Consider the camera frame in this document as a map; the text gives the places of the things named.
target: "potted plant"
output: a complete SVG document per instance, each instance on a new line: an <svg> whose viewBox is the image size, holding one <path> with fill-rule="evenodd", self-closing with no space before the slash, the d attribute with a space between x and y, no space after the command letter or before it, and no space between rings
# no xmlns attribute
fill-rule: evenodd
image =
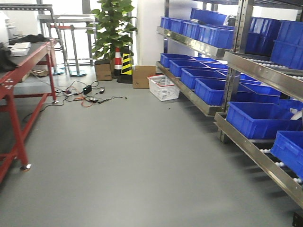
<svg viewBox="0 0 303 227"><path fill-rule="evenodd" d="M128 16L134 7L132 0L99 0L100 9L94 9L92 14L97 18L97 37L93 46L94 59L112 60L115 58L116 47L123 48L133 43L130 34L137 28Z"/></svg>

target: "traffic cone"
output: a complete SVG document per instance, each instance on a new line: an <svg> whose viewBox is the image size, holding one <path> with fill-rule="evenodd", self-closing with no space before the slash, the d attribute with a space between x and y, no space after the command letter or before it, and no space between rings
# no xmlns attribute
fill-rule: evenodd
<svg viewBox="0 0 303 227"><path fill-rule="evenodd" d="M133 83L133 66L129 47L124 48L121 75L117 79L118 83Z"/></svg>
<svg viewBox="0 0 303 227"><path fill-rule="evenodd" d="M121 75L121 69L122 69L122 62L121 62L121 53L120 48L116 47L116 54L115 54L115 70L113 78L119 78Z"/></svg>

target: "caster wheel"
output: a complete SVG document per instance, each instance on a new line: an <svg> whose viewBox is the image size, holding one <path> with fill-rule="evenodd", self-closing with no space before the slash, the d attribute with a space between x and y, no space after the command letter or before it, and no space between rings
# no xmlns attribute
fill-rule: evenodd
<svg viewBox="0 0 303 227"><path fill-rule="evenodd" d="M22 172L27 172L27 171L30 170L31 167L32 167L31 164L27 164L26 166L22 166L22 167L20 168L20 170L21 170Z"/></svg>

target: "orange and white traffic cone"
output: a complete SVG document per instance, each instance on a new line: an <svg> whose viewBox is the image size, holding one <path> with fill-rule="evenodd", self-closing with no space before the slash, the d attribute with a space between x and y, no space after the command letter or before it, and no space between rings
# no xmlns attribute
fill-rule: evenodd
<svg viewBox="0 0 303 227"><path fill-rule="evenodd" d="M122 61L121 61L121 53L120 48L116 47L116 54L115 54L115 68L114 68L114 76L113 78L119 78L121 75L122 69Z"/></svg>

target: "metal shelving rack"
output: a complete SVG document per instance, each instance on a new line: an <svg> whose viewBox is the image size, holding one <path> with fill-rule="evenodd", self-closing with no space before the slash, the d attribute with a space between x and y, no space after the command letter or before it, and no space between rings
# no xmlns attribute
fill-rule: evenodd
<svg viewBox="0 0 303 227"><path fill-rule="evenodd" d="M253 60L265 60L267 57L244 54L247 34L250 26L250 18L253 6L283 8L283 9L303 9L301 0L195 0L211 4L239 5L238 15L235 24L234 46L229 52L225 49L214 49L214 47L204 43L194 41L183 35L176 34L167 29L158 27L157 31L166 38L177 43L186 45L206 56L214 59L224 59L228 61L229 72L227 75L224 104L210 107L197 97L193 91L187 88L178 78L174 77L168 69L157 63L158 68L167 75L205 115L215 114L215 124L218 126L218 137L222 142L231 139L241 148L265 173L267 173L301 208L303 208L303 188L302 185L294 181L296 177L291 171L285 171L286 167L279 167L275 164L279 161L269 152L264 152L262 148L271 148L274 140L249 140L236 130L225 119L228 109L228 102L232 100L233 94L237 93L240 72L243 72L257 80L260 80L281 92L303 101L303 80L295 79L293 76L303 76L301 70L289 70L283 68L270 68L260 65ZM169 0L166 0L166 15L168 16Z"/></svg>
<svg viewBox="0 0 303 227"><path fill-rule="evenodd" d="M170 40L176 43L185 45L213 59L223 60L225 52L229 51L228 49L222 49L215 46L211 46L209 44L189 38L179 33L175 33L162 27L157 27L157 31L160 35L169 38Z"/></svg>
<svg viewBox="0 0 303 227"><path fill-rule="evenodd" d="M205 116L214 116L216 112L221 110L220 106L208 105L201 98L199 98L191 89L184 85L179 78L175 77L169 69L163 67L159 62L157 62L157 67L174 82L175 85L180 88L182 93L193 103L199 110L204 113Z"/></svg>

